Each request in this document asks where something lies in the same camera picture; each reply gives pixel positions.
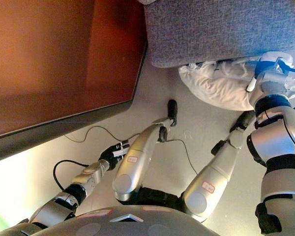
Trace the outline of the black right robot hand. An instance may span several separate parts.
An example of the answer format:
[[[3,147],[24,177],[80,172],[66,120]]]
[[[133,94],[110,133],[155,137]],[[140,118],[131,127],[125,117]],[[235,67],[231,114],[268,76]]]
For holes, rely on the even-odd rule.
[[[251,79],[248,86],[246,87],[247,92],[252,92],[254,90],[258,75],[271,65],[273,65],[273,63],[271,61],[261,60],[261,59],[258,60],[257,65],[255,67],[254,76]]]

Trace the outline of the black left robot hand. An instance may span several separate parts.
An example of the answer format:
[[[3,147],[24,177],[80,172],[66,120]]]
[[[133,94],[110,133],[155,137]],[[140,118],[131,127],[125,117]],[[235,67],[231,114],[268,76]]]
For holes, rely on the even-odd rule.
[[[113,170],[116,164],[127,155],[129,148],[128,140],[121,141],[103,151],[99,159],[103,159],[109,163],[108,171]]]

